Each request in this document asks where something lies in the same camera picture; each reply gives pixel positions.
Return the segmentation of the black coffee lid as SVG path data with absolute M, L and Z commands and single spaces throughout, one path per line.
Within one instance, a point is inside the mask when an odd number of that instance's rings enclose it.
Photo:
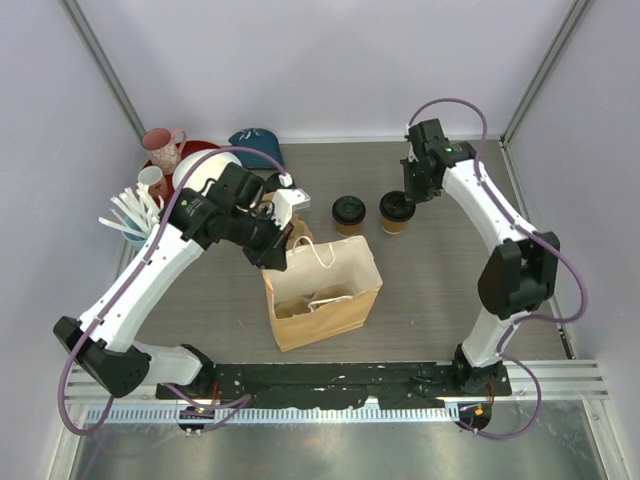
M 379 201 L 381 215 L 392 222 L 409 221 L 416 211 L 416 205 L 411 203 L 404 192 L 389 191 Z
M 358 225 L 366 217 L 366 206 L 360 198 L 345 195 L 334 201 L 331 213 L 333 219 L 341 225 Z

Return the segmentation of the brown paper cup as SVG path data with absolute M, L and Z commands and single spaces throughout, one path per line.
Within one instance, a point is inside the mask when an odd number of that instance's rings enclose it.
M 411 218 L 395 219 L 382 216 L 381 227 L 387 234 L 397 235 L 402 233 L 406 229 L 410 220 Z
M 362 228 L 361 222 L 353 223 L 353 224 L 344 224 L 335 220 L 334 224 L 335 224 L 336 231 L 340 235 L 345 237 L 359 234 Z

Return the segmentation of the brown paper bag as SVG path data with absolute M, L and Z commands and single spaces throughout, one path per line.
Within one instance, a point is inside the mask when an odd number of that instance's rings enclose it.
M 286 252 L 287 269 L 262 272 L 272 333 L 282 352 L 362 327 L 383 280 L 362 235 Z

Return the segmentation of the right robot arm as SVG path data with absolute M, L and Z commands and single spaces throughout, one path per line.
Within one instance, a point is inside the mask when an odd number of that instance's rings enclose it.
M 416 205 L 445 193 L 471 220 L 489 253 L 477 282 L 482 305 L 470 335 L 456 353 L 451 380 L 472 395 L 488 381 L 516 322 L 554 293 L 557 258 L 530 236 L 535 227 L 509 204 L 467 142 L 452 143 L 437 119 L 407 128 L 408 156 L 401 161 L 405 195 Z

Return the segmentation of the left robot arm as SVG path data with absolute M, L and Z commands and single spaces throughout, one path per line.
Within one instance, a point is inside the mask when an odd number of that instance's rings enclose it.
M 174 384 L 193 399 L 211 391 L 213 366 L 202 352 L 186 344 L 146 345 L 135 337 L 172 283 L 214 243 L 241 247 L 260 269 L 286 269 L 293 214 L 308 197 L 281 188 L 261 212 L 264 185 L 234 162 L 222 163 L 206 180 L 182 181 L 134 262 L 79 318 L 55 324 L 56 338 L 113 397 L 153 384 Z

